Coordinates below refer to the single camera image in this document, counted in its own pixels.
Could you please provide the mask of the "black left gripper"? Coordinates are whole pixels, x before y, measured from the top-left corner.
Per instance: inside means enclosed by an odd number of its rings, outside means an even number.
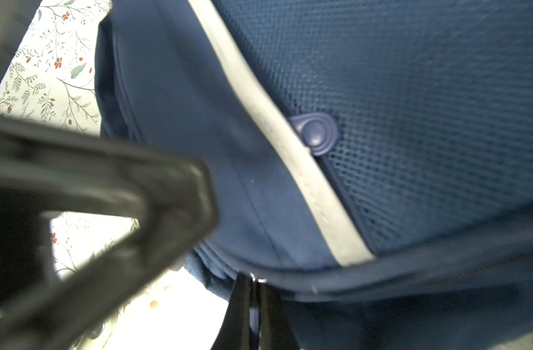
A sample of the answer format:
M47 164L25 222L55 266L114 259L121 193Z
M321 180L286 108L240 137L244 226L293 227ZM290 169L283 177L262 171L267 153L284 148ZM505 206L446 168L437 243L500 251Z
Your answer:
M217 223L201 160L0 117L0 349L69 349Z

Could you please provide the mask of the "navy blue student backpack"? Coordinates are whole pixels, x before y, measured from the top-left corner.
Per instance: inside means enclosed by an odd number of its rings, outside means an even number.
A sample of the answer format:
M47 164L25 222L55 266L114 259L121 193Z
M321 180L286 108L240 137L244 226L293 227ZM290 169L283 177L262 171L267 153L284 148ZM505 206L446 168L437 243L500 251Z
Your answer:
M204 160L217 296L302 349L533 330L533 1L115 1L103 137Z

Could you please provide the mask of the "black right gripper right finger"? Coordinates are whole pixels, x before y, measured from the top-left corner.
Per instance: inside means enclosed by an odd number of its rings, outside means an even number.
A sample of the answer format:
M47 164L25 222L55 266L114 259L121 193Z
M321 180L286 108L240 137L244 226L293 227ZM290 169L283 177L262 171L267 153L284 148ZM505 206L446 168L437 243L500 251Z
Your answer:
M259 348L262 350L300 350L277 290L259 285Z

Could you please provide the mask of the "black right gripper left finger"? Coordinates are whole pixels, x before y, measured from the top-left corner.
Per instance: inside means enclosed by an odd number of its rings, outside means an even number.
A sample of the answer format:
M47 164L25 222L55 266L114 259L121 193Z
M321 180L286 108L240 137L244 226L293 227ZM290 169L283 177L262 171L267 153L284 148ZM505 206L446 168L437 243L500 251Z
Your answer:
M250 349L250 302L252 280L239 275L229 299L221 329L211 347L212 350Z

